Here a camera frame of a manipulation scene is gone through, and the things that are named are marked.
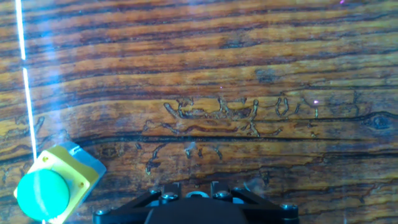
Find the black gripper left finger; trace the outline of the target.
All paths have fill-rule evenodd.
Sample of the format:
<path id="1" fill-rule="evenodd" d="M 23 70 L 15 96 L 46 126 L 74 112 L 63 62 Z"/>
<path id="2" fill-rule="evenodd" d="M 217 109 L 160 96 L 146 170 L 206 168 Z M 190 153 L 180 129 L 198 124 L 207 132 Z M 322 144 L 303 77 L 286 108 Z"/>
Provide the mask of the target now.
<path id="1" fill-rule="evenodd" d="M 182 198 L 178 182 L 166 184 L 161 189 L 149 190 L 119 208 L 98 210 L 93 214 L 94 224 L 144 223 L 149 213 L 159 205 Z"/>

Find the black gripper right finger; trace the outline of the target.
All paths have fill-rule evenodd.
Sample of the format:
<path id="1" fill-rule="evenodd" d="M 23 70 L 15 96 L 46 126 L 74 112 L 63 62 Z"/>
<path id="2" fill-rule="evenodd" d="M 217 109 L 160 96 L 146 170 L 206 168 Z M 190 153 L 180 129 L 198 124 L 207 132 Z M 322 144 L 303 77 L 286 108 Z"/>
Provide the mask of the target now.
<path id="1" fill-rule="evenodd" d="M 231 189 L 225 182 L 213 181 L 211 197 L 238 207 L 249 223 L 299 224 L 297 205 L 272 203 L 245 188 Z"/>

